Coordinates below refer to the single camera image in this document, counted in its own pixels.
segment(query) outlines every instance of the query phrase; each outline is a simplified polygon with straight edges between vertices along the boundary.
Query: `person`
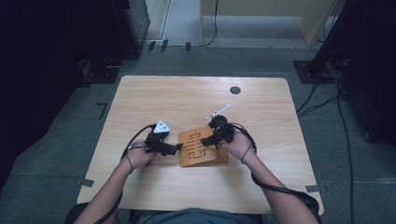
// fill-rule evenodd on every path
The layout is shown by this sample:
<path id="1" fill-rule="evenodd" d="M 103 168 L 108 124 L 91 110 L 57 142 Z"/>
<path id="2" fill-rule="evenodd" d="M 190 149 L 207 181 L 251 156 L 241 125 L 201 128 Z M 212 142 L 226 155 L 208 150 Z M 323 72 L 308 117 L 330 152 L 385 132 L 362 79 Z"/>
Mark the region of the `person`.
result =
<path id="1" fill-rule="evenodd" d="M 138 142 L 133 145 L 133 148 L 120 161 L 110 178 L 94 196 L 92 201 L 84 207 L 75 223 L 94 223 L 110 211 L 119 198 L 128 176 L 135 169 L 144 167 L 149 161 L 154 159 L 155 155 L 153 153 L 146 153 L 144 148 L 144 142 Z M 244 134 L 235 132 L 231 143 L 219 143 L 218 148 L 226 149 L 232 156 L 245 164 L 260 182 L 285 188 L 256 155 L 249 139 Z M 271 206 L 277 223 L 318 223 L 315 216 L 298 197 L 263 188 L 262 192 Z M 183 211 L 176 215 L 166 213 L 150 218 L 145 223 L 186 223 L 186 218 L 194 218 L 194 214 L 199 216 L 196 210 Z M 226 220 L 227 218 L 230 222 L 221 223 L 248 223 L 244 217 L 234 216 L 231 213 L 202 210 L 200 214 L 205 216 L 203 220 L 207 221 L 206 223 L 220 223 L 221 221 L 219 220 Z M 226 219 L 216 219 L 216 215 Z M 115 212 L 104 223 L 113 223 L 114 217 Z M 197 220 L 199 219 L 195 219 L 193 223 L 202 223 Z"/>

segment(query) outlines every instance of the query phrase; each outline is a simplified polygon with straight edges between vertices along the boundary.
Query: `forearm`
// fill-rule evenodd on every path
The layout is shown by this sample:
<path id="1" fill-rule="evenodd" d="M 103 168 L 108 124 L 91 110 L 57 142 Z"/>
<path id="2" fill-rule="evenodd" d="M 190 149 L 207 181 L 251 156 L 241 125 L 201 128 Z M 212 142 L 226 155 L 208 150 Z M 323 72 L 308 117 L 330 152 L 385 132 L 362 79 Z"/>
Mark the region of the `forearm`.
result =
<path id="1" fill-rule="evenodd" d="M 129 173 L 131 173 L 130 165 L 121 161 L 75 223 L 94 223 L 107 214 L 120 197 Z M 106 223 L 112 222 L 112 217 L 106 220 Z"/>
<path id="2" fill-rule="evenodd" d="M 285 188 L 255 155 L 245 160 L 247 167 L 256 178 L 267 185 Z M 318 223 L 311 211 L 296 196 L 270 189 L 262 189 L 279 223 Z"/>

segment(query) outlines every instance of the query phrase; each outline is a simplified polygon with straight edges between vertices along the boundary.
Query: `round hole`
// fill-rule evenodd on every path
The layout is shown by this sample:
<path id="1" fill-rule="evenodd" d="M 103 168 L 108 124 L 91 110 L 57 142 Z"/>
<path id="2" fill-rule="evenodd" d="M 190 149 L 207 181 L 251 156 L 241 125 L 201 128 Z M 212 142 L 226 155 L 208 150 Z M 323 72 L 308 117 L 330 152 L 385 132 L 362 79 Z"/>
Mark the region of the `round hole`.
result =
<path id="1" fill-rule="evenodd" d="M 230 88 L 230 92 L 232 94 L 239 94 L 239 93 L 241 93 L 241 88 L 239 88 L 237 86 L 233 86 L 233 87 Z"/>

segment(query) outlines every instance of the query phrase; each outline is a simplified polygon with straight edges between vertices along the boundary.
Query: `gray carpet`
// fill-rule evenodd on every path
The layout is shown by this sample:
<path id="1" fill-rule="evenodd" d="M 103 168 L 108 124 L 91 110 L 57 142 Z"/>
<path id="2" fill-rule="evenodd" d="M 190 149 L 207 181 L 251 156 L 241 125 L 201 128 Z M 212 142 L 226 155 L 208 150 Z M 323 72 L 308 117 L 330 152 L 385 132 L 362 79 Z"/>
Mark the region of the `gray carpet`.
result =
<path id="1" fill-rule="evenodd" d="M 165 52 L 161 48 L 145 50 L 135 63 L 120 70 L 116 84 L 77 89 L 45 137 L 17 158 L 1 194 L 0 223 L 63 223 L 77 201 L 78 180 L 88 170 L 106 120 L 109 106 L 99 119 L 103 107 L 97 103 L 111 104 L 122 76 L 284 77 L 298 108 L 312 85 L 300 83 L 292 61 L 312 60 L 316 52 L 215 48 L 185 51 L 172 47 Z M 336 84 L 321 84 L 307 106 L 336 94 Z M 342 100 L 341 109 L 355 171 L 356 223 L 396 223 L 396 148 L 387 143 L 366 143 L 364 129 L 350 103 Z M 349 223 L 347 141 L 337 103 L 301 117 L 300 123 L 321 188 L 323 223 Z M 127 211 L 120 211 L 120 216 L 125 223 Z"/>

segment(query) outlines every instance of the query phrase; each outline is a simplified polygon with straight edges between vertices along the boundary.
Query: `wooden block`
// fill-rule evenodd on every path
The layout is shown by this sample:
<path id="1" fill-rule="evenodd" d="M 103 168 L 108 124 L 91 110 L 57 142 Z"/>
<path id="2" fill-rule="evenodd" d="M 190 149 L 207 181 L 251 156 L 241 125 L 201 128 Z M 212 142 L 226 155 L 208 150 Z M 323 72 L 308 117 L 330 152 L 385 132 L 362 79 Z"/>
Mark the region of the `wooden block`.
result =
<path id="1" fill-rule="evenodd" d="M 180 166 L 227 162 L 227 151 L 217 150 L 215 146 L 202 145 L 200 140 L 212 134 L 213 131 L 207 125 L 179 133 L 177 141 L 183 144 L 183 148 L 178 152 Z"/>

